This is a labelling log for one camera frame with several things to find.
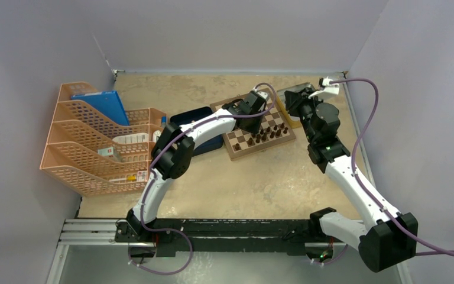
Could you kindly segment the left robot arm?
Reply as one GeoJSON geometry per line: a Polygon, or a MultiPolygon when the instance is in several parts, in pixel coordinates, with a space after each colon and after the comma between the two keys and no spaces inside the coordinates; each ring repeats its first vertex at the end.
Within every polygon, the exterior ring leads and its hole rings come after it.
{"type": "Polygon", "coordinates": [[[138,203],[128,211],[128,232],[139,242],[149,240],[155,231],[152,223],[170,185],[189,168],[197,146],[238,128],[258,131],[262,117],[270,110],[270,95],[253,89],[243,99],[225,104],[201,120],[181,126],[171,123],[152,150],[148,182],[138,203]]]}

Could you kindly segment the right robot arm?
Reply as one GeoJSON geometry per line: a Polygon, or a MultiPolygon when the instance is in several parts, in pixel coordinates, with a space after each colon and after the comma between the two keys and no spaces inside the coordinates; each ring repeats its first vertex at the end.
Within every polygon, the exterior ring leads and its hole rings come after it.
{"type": "Polygon", "coordinates": [[[362,220],[322,209],[310,215],[311,238],[322,241],[330,236],[343,241],[373,272],[414,257],[417,243],[407,233],[418,233],[418,221],[387,202],[369,181],[357,181],[363,174],[338,138],[339,110],[315,95],[313,88],[285,91],[284,96],[288,114],[300,119],[311,161],[341,188],[362,220]]]}

